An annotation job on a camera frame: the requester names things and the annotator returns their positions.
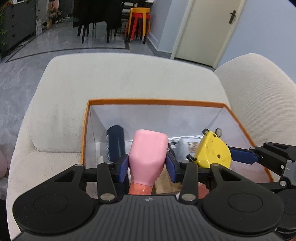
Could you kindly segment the clear plastic card box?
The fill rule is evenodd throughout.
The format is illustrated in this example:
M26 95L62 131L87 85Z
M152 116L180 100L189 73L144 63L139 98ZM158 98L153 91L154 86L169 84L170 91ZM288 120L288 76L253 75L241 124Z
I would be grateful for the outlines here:
M178 162L185 161L188 154L195 155L202 138L203 136L170 138L168 153L171 153Z

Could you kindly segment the dark blue cylinder bottle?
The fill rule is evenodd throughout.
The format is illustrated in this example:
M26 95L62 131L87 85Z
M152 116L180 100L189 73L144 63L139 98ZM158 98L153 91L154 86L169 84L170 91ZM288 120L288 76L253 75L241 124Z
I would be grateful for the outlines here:
M125 154L124 130L119 125L111 126L106 132L107 161L117 162Z

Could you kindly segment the yellow tape measure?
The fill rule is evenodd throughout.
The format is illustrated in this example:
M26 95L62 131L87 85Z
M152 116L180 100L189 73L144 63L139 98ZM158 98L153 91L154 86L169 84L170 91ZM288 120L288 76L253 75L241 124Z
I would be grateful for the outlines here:
M228 146L207 128L203 130L203 134L194 156L188 154L186 158L201 168L210 168L212 164L219 164L229 169L232 158Z

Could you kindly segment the pink pump bottle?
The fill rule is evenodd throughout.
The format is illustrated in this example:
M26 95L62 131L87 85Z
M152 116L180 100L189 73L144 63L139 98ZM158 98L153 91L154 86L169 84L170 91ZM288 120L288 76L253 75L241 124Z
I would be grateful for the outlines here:
M130 195L150 195L166 159L168 136L149 130L138 130L129 152Z

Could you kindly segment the orange cardboard box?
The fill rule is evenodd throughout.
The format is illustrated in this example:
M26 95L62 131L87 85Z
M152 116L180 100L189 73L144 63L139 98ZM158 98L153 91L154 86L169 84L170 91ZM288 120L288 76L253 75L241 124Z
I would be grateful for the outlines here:
M129 154L135 132L149 130L170 138L204 136L214 132L227 146L249 149L254 142L247 131L223 103L184 100L93 99L88 101L83 130L82 161L87 168L108 162L106 132L114 125L124 130L125 153L128 154L128 181L131 183ZM231 161L234 172L255 183L272 180L267 168ZM173 183L164 168L151 194L180 193L181 183Z

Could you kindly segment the beige sofa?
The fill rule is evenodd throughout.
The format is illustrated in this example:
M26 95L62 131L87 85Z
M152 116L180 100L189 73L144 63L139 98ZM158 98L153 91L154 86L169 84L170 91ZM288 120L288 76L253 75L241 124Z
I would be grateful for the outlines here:
M123 98L225 103L255 144L295 145L295 83L259 54L239 56L215 71L137 54L58 56L41 77L11 159L6 199L11 238L20 234L14 201L80 161L88 100Z

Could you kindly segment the black bag trash bin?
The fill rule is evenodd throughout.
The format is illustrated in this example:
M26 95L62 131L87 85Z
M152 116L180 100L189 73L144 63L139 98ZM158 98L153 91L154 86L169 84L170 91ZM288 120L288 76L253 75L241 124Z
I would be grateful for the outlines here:
M0 178L3 178L8 170L8 161L2 152L0 152Z

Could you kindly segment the cream door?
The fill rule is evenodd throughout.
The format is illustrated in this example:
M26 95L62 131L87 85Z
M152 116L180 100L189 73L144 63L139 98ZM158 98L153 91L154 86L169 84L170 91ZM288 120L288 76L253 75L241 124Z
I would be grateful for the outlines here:
M189 1L171 59L217 68L245 1Z

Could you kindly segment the orange red stacked stools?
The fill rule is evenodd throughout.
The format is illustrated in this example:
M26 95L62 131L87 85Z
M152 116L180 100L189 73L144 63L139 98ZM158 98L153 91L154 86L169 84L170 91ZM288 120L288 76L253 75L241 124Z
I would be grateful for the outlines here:
M151 28L150 18L150 8L131 8L125 40L129 42L130 40L137 38L139 35L140 39L143 40L143 44L145 44L147 33Z

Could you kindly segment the black dining chair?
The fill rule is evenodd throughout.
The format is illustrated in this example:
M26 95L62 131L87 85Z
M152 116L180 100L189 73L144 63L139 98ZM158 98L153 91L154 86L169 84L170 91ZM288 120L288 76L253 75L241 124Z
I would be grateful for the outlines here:
M82 33L82 43L84 43L85 35L89 34L90 24L106 22L107 24L107 43L111 30L117 30L121 23L122 1L74 1L73 9L73 27L78 27L77 36Z

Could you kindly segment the dark grey cabinet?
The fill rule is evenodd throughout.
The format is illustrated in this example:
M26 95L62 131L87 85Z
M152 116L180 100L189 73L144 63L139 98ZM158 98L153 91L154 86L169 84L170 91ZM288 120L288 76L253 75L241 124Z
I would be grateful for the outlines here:
M1 9L1 56L8 55L36 33L36 1L24 1Z

